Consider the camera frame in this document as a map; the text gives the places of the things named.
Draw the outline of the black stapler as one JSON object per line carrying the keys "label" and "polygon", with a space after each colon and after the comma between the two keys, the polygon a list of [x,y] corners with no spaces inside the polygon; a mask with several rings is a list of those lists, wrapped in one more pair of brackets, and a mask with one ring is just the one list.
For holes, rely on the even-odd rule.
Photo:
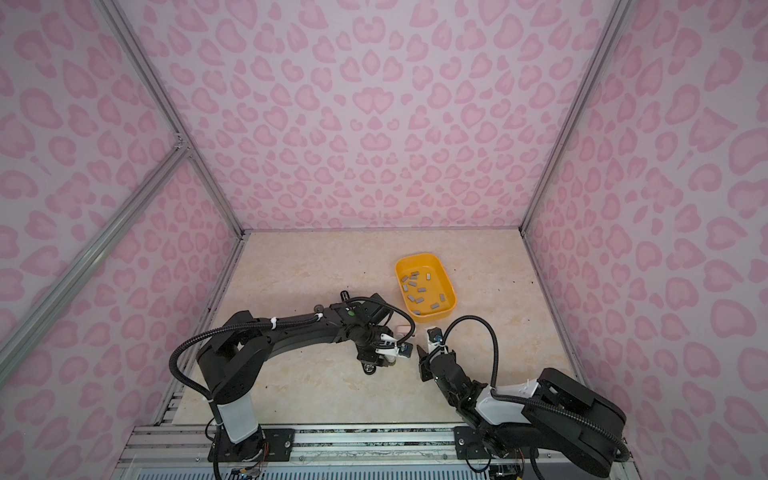
{"label": "black stapler", "polygon": [[[355,346],[364,345],[371,341],[372,327],[381,321],[381,308],[368,298],[364,301],[352,301],[347,290],[340,292],[340,299],[345,304],[345,312],[350,318],[347,327],[347,337]],[[362,366],[366,375],[374,375],[378,366]]]}

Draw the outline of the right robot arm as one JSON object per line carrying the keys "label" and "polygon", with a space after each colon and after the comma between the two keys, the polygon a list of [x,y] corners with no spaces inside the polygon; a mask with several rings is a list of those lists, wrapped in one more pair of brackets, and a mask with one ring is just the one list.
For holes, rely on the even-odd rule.
{"label": "right robot arm", "polygon": [[417,352],[421,379],[436,383],[489,454],[554,450],[599,478],[630,459],[623,410],[563,372],[546,368],[534,381],[494,388],[470,379],[453,351]]}

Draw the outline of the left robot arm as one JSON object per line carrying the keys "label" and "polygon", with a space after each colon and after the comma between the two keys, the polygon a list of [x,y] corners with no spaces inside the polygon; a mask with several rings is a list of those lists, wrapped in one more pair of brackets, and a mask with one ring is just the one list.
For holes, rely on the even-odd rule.
{"label": "left robot arm", "polygon": [[350,342],[364,373],[372,375],[410,357],[415,333],[412,315],[380,295],[351,297],[346,291],[339,302],[317,305],[308,314],[267,318],[243,310],[202,333],[196,363],[215,425],[208,460],[265,458],[266,434],[250,392],[268,360],[314,345]]}

